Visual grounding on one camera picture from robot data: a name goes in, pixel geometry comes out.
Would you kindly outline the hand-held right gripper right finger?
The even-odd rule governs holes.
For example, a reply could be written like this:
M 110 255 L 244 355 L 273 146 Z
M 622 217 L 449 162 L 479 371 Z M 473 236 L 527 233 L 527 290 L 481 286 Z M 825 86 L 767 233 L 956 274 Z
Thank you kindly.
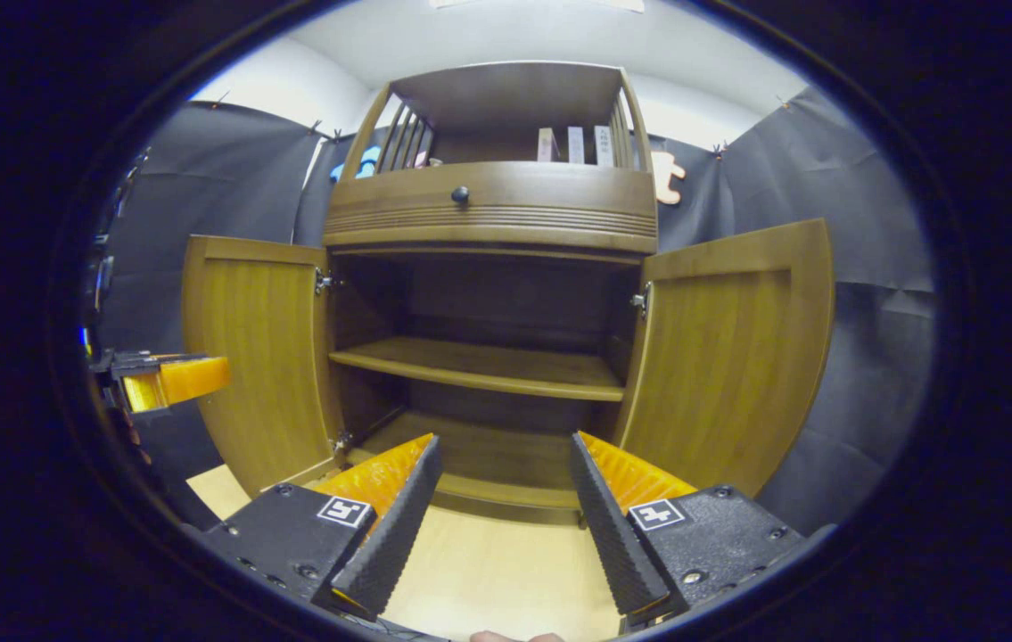
M 733 485 L 698 489 L 574 433 L 568 467 L 625 626 L 697 616 L 798 560 L 806 539 Z

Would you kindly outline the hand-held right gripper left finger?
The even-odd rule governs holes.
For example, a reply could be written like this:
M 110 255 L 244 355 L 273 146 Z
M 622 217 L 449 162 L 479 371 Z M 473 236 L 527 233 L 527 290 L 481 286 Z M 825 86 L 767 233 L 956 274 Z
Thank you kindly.
M 290 601 L 375 621 L 399 584 L 443 472 L 431 433 L 399 444 L 314 489 L 280 483 L 202 544 Z

